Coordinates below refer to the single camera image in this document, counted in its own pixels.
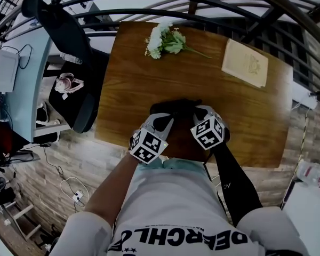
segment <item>white cable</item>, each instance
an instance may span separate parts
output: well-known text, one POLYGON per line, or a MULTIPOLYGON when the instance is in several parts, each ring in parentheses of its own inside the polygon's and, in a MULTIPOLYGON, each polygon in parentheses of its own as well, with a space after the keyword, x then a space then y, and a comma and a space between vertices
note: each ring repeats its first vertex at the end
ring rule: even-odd
POLYGON ((78 180, 78 182, 80 182, 80 183, 83 185, 83 187, 86 189, 87 197, 88 197, 88 200, 89 200, 89 199, 90 199, 90 195, 89 195, 88 189, 86 188, 86 186, 85 186, 77 177, 68 177, 66 180, 61 181, 61 182, 60 182, 60 189, 61 189, 61 191, 62 191, 67 197, 69 197, 71 200, 73 200, 72 197, 68 196, 68 194, 66 194, 66 193, 63 191, 63 188, 62 188, 63 182, 68 182, 68 180, 69 180, 70 178, 74 178, 74 179, 78 180))
POLYGON ((294 109, 297 109, 297 108, 302 104, 302 102, 305 100, 306 97, 310 97, 310 93, 309 93, 309 92, 307 93, 307 95, 305 95, 305 96, 301 99, 301 101, 300 101, 297 105, 295 105, 295 106, 291 109, 291 111, 293 111, 294 109))

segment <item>book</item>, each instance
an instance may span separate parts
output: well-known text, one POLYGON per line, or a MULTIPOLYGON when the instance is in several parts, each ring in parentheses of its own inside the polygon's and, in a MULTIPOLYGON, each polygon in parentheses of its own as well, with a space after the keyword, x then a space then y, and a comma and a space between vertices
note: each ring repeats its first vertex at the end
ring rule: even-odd
POLYGON ((267 82, 268 58, 246 45, 229 39, 222 71, 254 86, 263 87, 267 82))

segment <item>white box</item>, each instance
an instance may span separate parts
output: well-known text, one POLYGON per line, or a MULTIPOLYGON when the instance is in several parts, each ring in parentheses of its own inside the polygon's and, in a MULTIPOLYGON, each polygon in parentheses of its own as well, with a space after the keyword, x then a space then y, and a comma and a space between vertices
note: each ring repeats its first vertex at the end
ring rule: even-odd
POLYGON ((232 39, 226 45, 222 71, 257 87, 266 86, 268 58, 232 39))
POLYGON ((12 92, 19 64, 19 55, 0 49, 0 92, 12 92))

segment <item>black cable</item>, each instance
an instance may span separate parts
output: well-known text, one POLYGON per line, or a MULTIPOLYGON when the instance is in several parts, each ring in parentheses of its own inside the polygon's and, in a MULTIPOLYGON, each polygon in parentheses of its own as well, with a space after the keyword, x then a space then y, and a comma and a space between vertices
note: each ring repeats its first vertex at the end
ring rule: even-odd
POLYGON ((13 177, 12 177, 11 180, 9 180, 9 182, 11 182, 11 181, 12 181, 14 178, 16 178, 16 176, 17 176, 17 170, 16 170, 16 168, 13 167, 13 169, 14 169, 13 177))
POLYGON ((32 147, 29 147, 29 148, 25 148, 25 149, 23 149, 22 151, 24 151, 24 150, 28 150, 28 149, 32 149, 32 148, 34 148, 34 147, 44 147, 44 148, 48 148, 48 147, 50 147, 51 146, 51 144, 50 143, 43 143, 43 144, 37 144, 37 145, 34 145, 34 146, 32 146, 32 147))
MULTIPOLYGON (((49 147, 49 146, 45 146, 45 145, 47 145, 47 143, 44 144, 44 145, 43 145, 43 144, 40 144, 40 145, 36 145, 36 146, 41 146, 41 147, 43 147, 43 149, 44 149, 44 154, 45 154, 45 158, 46 158, 46 162, 48 163, 48 165, 51 165, 52 167, 55 167, 55 168, 57 169, 57 172, 58 172, 59 176, 61 177, 61 179, 63 179, 63 180, 69 185, 70 190, 71 190, 72 193, 75 195, 76 193, 75 193, 74 190, 72 189, 69 181, 64 177, 64 171, 63 171, 62 167, 61 167, 61 166, 55 166, 55 165, 51 164, 51 163, 47 160, 47 155, 46 155, 45 148, 47 148, 47 147, 49 147)), ((78 205, 78 206, 80 206, 80 207, 85 207, 85 204, 84 204, 81 200, 78 200, 78 201, 81 202, 82 205, 79 205, 77 202, 74 201, 75 212, 77 212, 77 209, 76 209, 75 204, 78 205)))
POLYGON ((209 174, 209 171, 208 171, 208 169, 207 169, 207 167, 206 167, 206 164, 207 164, 207 162, 209 161, 209 159, 211 158, 212 155, 213 155, 213 151, 210 151, 209 156, 207 157, 206 161, 203 163, 203 166, 204 166, 204 168, 205 168, 205 171, 206 171, 206 173, 207 173, 207 176, 209 177, 209 180, 210 180, 211 182, 212 182, 212 179, 211 179, 211 176, 210 176, 210 174, 209 174))
POLYGON ((60 176, 62 179, 66 180, 66 178, 64 177, 64 171, 63 171, 62 167, 61 167, 61 166, 52 165, 52 164, 47 160, 47 155, 46 155, 45 147, 43 147, 43 149, 44 149, 44 154, 45 154, 46 162, 48 163, 48 165, 50 165, 50 166, 52 166, 52 167, 55 167, 56 170, 57 170, 57 172, 58 172, 58 174, 59 174, 59 176, 60 176))
POLYGON ((0 49, 2 49, 3 47, 8 47, 8 48, 10 48, 10 49, 16 50, 16 51, 17 51, 16 54, 18 55, 18 66, 19 66, 21 69, 25 69, 25 68, 27 67, 28 63, 30 62, 31 54, 32 54, 32 50, 33 50, 33 47, 32 47, 30 44, 24 45, 20 50, 16 49, 15 47, 9 46, 9 45, 1 46, 0 49), (24 48, 25 48, 26 46, 29 46, 31 49, 30 49, 30 54, 29 54, 28 59, 27 59, 27 63, 25 64, 25 66, 22 67, 21 64, 20 64, 20 59, 21 59, 20 53, 21 53, 21 51, 24 50, 24 48))
POLYGON ((9 120, 11 121, 11 129, 12 129, 12 131, 14 131, 13 130, 13 120, 12 120, 10 113, 3 106, 0 106, 0 109, 3 109, 6 112, 6 114, 8 115, 9 120))
POLYGON ((74 208, 75 208, 75 213, 77 213, 77 209, 76 209, 76 202, 74 201, 74 208))
POLYGON ((18 64, 19 64, 19 67, 20 67, 21 69, 25 69, 25 68, 27 67, 28 63, 30 62, 31 54, 32 54, 32 49, 33 49, 33 47, 32 47, 30 44, 26 44, 26 45, 24 45, 24 46, 22 47, 21 50, 19 50, 19 53, 18 53, 19 63, 18 63, 18 64), (21 53, 21 51, 22 51, 26 46, 29 46, 31 49, 30 49, 30 54, 29 54, 28 59, 27 59, 27 63, 25 64, 24 67, 22 67, 21 64, 20 64, 20 58, 21 58, 20 53, 21 53))

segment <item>white table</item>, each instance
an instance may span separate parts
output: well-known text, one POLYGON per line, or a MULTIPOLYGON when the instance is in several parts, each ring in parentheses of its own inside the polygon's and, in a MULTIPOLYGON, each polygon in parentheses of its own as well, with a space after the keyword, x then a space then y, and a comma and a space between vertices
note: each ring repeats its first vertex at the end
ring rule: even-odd
MULTIPOLYGON (((25 69, 18 68, 14 89, 6 93, 5 103, 12 118, 13 130, 26 140, 33 142, 34 137, 70 129, 67 123, 36 128, 37 101, 51 39, 45 29, 40 28, 6 42, 4 45, 20 50, 30 44, 33 48, 30 61, 25 69)), ((21 65, 24 66, 30 48, 21 52, 21 65)))

